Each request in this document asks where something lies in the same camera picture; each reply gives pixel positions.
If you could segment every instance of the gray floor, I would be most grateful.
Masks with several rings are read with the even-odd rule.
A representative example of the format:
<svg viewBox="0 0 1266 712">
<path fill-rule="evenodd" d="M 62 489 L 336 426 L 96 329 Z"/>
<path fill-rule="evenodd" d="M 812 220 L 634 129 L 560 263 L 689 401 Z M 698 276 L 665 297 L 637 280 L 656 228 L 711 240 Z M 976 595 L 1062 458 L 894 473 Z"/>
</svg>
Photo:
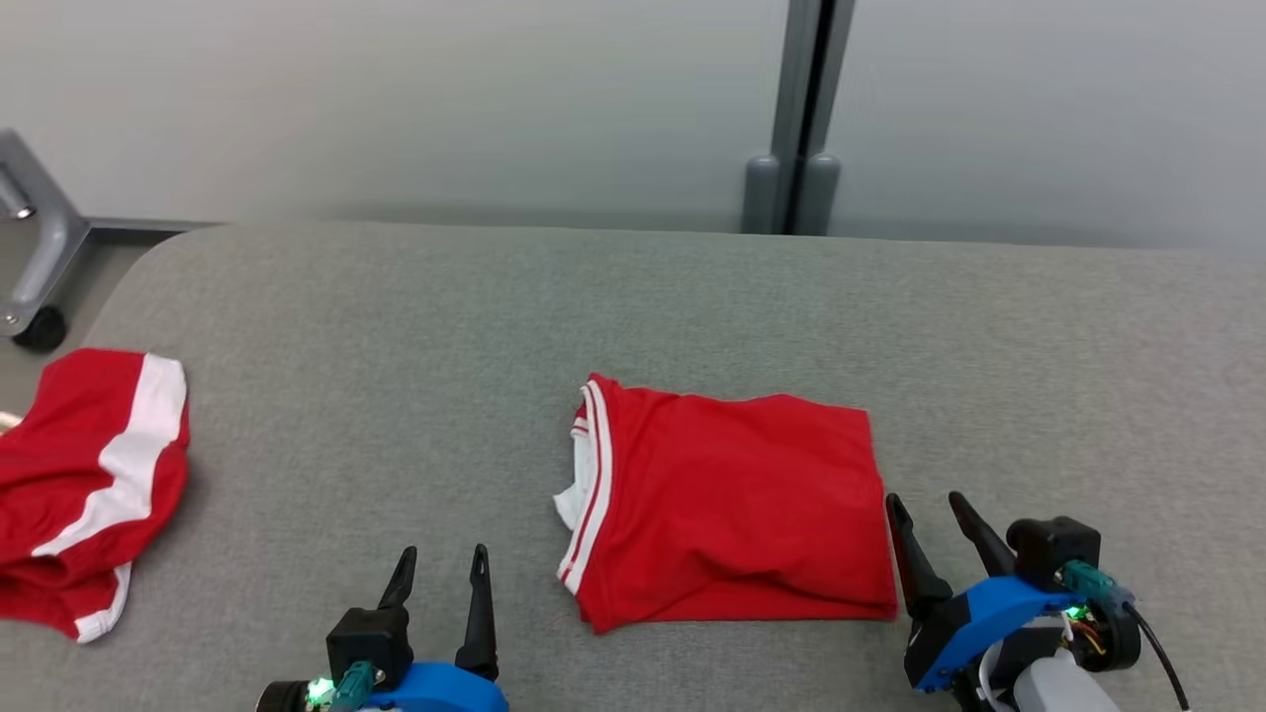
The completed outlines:
<svg viewBox="0 0 1266 712">
<path fill-rule="evenodd" d="M 35 245 L 35 223 L 0 222 L 0 295 L 8 296 Z M 149 246 L 85 245 L 53 298 L 70 322 L 70 336 L 56 352 L 37 356 L 0 341 L 0 410 L 25 413 L 44 365 L 78 346 L 106 298 Z"/>
</svg>

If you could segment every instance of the gray tablecloth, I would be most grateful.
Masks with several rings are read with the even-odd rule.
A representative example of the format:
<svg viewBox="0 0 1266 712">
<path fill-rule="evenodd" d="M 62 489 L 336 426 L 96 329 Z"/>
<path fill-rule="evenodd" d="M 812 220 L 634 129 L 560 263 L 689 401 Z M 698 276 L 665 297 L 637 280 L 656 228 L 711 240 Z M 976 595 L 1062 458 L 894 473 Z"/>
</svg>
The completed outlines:
<svg viewBox="0 0 1266 712">
<path fill-rule="evenodd" d="M 655 623 L 595 637 L 555 579 L 590 371 L 866 408 L 880 471 L 956 588 L 946 493 L 999 530 L 1069 514 L 1141 597 L 1201 709 L 1260 707 L 1266 267 L 1200 253 L 851 239 L 224 227 L 148 253 L 94 346 L 181 360 L 191 481 L 119 626 L 0 623 L 5 709 L 251 709 L 419 549 L 419 659 L 461 644 L 491 552 L 517 709 L 943 709 L 908 622 Z M 830 532 L 823 532 L 824 537 Z M 1176 708 L 1156 658 L 1099 677 Z"/>
</svg>

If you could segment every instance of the white partition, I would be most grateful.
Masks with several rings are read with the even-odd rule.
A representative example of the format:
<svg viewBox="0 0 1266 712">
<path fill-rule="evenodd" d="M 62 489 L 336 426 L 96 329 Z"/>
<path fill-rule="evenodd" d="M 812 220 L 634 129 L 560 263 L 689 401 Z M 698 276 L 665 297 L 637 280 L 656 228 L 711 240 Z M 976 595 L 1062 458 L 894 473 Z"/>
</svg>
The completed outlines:
<svg viewBox="0 0 1266 712">
<path fill-rule="evenodd" d="M 857 0 L 832 234 L 1266 246 L 1266 4 Z"/>
<path fill-rule="evenodd" d="M 786 1 L 44 0 L 0 125 L 81 212 L 734 231 Z"/>
</svg>

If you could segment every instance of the red folded cloth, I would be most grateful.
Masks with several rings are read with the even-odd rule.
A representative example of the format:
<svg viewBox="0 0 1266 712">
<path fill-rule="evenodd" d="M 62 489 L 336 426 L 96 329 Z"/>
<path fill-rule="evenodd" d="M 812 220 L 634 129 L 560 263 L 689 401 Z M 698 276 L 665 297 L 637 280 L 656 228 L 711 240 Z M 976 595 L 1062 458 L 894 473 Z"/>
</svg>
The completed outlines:
<svg viewBox="0 0 1266 712">
<path fill-rule="evenodd" d="M 185 488 L 185 391 L 180 364 L 151 353 L 81 348 L 44 369 L 0 435 L 0 617 L 78 642 L 114 627 Z"/>
<path fill-rule="evenodd" d="M 891 620 L 866 412 L 724 402 L 591 375 L 558 579 L 595 633 L 639 621 Z"/>
</svg>

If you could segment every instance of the teal connector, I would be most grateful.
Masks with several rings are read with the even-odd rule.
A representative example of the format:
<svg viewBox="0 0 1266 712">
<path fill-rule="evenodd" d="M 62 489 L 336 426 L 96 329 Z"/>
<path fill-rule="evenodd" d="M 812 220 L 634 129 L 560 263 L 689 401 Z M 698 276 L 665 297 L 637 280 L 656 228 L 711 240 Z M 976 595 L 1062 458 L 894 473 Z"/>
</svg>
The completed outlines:
<svg viewBox="0 0 1266 712">
<path fill-rule="evenodd" d="M 1085 561 L 1069 561 L 1062 569 L 1065 588 L 1091 601 L 1101 601 L 1117 588 L 1117 580 Z"/>
<path fill-rule="evenodd" d="M 365 701 L 372 693 L 373 665 L 365 660 L 352 663 L 352 666 L 343 674 L 343 682 L 338 683 L 338 689 L 334 690 L 329 712 L 356 712 L 365 706 Z"/>
</svg>

